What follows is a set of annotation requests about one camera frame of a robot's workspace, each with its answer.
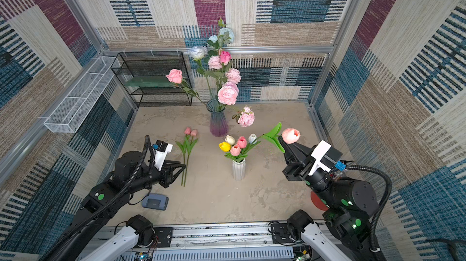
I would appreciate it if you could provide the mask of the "pink tulip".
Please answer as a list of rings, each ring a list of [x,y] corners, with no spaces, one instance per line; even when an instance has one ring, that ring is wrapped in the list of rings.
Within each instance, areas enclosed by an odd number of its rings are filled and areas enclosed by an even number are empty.
[[[176,145],[180,148],[182,155],[183,155],[183,162],[186,165],[184,171],[182,172],[182,187],[186,186],[186,176],[188,172],[188,163],[189,163],[189,156],[191,154],[191,143],[193,140],[192,130],[190,127],[187,127],[184,130],[184,140],[182,142],[176,141]]]
[[[233,156],[233,157],[237,157],[241,154],[241,148],[238,144],[234,145],[231,147],[230,149],[230,154]]]
[[[279,122],[270,132],[263,134],[260,138],[267,140],[285,154],[283,144],[293,144],[300,139],[300,132],[294,128],[287,128],[281,132],[282,123]]]
[[[186,152],[187,152],[187,155],[188,155],[188,158],[186,160],[186,173],[184,175],[184,181],[183,181],[183,186],[185,187],[186,186],[186,180],[187,180],[187,176],[188,176],[188,164],[189,164],[189,158],[191,156],[191,153],[192,153],[192,150],[195,146],[195,144],[197,143],[198,141],[198,130],[197,129],[190,129],[189,130],[189,135],[186,135],[186,139],[188,140],[188,142],[185,143],[185,148],[186,148]]]

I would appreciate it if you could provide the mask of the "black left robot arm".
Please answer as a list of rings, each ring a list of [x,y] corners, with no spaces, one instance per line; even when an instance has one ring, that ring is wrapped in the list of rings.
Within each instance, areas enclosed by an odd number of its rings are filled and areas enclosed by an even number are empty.
[[[166,158],[171,149],[171,144],[161,140],[152,144],[146,136],[142,151],[124,153],[104,181],[90,190],[73,221],[41,260],[74,261],[135,193],[174,183],[186,165]]]

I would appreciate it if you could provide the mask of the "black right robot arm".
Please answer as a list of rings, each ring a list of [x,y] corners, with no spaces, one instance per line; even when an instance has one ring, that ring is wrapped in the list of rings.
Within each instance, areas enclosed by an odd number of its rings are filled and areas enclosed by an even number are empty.
[[[355,165],[342,159],[342,153],[328,142],[321,141],[309,148],[299,143],[286,143],[278,138],[284,151],[288,181],[303,181],[326,205],[323,217],[334,238],[353,252],[360,261],[383,261],[385,256],[376,237],[376,225],[393,183],[389,175],[377,168]],[[385,191],[380,200],[371,183],[342,177],[336,172],[345,170],[376,174],[385,181]]]

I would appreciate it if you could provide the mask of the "white ribbed vase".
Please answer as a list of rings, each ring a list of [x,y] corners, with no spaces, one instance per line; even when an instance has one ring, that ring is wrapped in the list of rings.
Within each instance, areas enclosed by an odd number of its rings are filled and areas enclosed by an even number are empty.
[[[239,162],[233,160],[232,171],[234,180],[243,180],[246,172],[246,159],[243,159]]]

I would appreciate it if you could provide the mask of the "purple glass vase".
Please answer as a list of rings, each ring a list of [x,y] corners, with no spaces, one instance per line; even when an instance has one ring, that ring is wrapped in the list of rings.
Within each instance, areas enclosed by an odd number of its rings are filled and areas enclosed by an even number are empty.
[[[215,137],[224,137],[228,133],[228,123],[225,117],[225,106],[216,99],[211,99],[207,105],[210,112],[210,132]]]

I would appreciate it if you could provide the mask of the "grey blue small case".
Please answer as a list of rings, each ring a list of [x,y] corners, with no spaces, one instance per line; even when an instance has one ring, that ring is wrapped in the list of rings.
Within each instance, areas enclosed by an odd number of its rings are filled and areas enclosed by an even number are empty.
[[[150,193],[142,201],[142,207],[152,210],[165,211],[169,203],[169,198],[162,194]]]

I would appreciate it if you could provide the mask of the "white tulip bud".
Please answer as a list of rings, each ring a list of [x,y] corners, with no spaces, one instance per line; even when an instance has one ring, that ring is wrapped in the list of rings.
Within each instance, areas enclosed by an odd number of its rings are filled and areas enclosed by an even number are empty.
[[[249,142],[250,144],[254,143],[256,140],[257,140],[256,134],[251,134],[251,135],[248,137],[248,142]]]

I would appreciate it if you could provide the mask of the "red cup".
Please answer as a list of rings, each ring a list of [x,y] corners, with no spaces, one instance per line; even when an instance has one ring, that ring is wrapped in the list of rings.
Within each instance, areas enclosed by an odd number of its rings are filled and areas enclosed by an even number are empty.
[[[314,206],[321,211],[326,211],[328,209],[326,204],[319,198],[319,196],[314,191],[311,192],[311,201],[314,204]]]

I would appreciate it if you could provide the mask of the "yellow tulip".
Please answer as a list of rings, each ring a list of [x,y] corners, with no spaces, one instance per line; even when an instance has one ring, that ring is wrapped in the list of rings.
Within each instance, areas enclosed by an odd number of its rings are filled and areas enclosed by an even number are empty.
[[[231,144],[228,142],[222,142],[218,146],[224,153],[228,153],[231,150]]]

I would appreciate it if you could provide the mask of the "cream white tulip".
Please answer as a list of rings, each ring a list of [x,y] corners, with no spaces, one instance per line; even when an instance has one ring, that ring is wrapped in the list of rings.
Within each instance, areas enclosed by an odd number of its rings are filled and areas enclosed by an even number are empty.
[[[227,135],[225,137],[225,142],[229,143],[231,146],[234,146],[236,144],[236,140],[233,136]]]

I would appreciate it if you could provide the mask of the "green mat on shelf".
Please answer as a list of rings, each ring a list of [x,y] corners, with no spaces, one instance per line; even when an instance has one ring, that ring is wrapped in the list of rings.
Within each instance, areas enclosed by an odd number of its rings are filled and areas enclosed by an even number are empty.
[[[137,88],[171,88],[172,83],[165,76],[138,76],[123,84],[127,87]]]

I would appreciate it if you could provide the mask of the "pink rose bouquet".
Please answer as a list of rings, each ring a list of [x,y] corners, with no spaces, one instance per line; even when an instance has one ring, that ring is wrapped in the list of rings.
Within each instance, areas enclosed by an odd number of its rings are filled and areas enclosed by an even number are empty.
[[[233,30],[227,28],[222,18],[218,20],[218,27],[220,28],[218,33],[206,40],[206,46],[193,46],[188,50],[189,58],[197,65],[197,73],[206,79],[209,98],[215,104],[214,111],[221,111],[237,103],[241,82],[240,71],[233,68],[232,56],[224,48],[225,45],[234,42]],[[182,70],[171,69],[165,77],[172,86],[181,89],[188,96],[198,99],[205,107],[208,107],[208,104],[200,98],[199,93],[189,87]],[[215,90],[210,84],[210,79],[215,80]],[[256,116],[251,107],[246,106],[236,111],[232,119],[241,127],[246,128],[254,123]]]

